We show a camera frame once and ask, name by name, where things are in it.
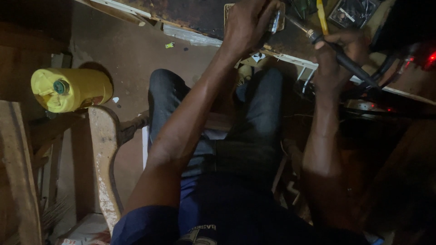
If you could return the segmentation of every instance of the navy t-shirt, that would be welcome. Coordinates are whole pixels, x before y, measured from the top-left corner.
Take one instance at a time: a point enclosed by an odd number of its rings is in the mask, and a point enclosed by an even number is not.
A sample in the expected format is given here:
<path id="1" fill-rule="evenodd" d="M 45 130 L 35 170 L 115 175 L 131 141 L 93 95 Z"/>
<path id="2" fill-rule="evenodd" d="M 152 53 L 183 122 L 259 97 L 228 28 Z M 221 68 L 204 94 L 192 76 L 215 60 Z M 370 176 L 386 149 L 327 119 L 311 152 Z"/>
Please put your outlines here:
<path id="1" fill-rule="evenodd" d="M 348 230 L 314 228 L 278 205 L 271 192 L 232 175 L 203 174 L 181 186 L 178 209 L 129 212 L 115 225 L 111 244 L 368 244 Z"/>

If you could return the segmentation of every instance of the yellow container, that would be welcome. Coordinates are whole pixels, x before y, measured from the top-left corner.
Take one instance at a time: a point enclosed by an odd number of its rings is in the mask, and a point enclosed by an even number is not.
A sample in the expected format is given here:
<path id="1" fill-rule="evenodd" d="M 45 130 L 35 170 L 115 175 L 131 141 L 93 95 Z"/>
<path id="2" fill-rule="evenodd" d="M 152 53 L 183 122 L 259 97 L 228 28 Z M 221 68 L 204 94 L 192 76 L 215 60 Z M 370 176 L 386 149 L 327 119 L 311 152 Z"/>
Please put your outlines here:
<path id="1" fill-rule="evenodd" d="M 31 78 L 36 100 L 50 112 L 72 112 L 100 105 L 112 97 L 109 78 L 91 69 L 47 68 Z"/>

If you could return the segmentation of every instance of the jeans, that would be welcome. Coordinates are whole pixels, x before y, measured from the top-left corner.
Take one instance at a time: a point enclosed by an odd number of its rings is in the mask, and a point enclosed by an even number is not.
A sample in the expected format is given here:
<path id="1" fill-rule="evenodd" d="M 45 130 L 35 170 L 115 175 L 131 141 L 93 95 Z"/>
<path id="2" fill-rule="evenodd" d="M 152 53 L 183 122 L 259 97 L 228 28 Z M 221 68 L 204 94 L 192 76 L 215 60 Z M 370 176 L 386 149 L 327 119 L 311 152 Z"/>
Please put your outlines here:
<path id="1" fill-rule="evenodd" d="M 244 96 L 245 102 L 234 125 L 223 140 L 209 139 L 203 133 L 182 177 L 225 172 L 270 189 L 283 156 L 282 83 L 282 74 L 270 69 L 257 72 L 239 86 L 237 94 Z M 165 69 L 153 71 L 148 94 L 151 143 L 189 91 L 177 74 Z"/>

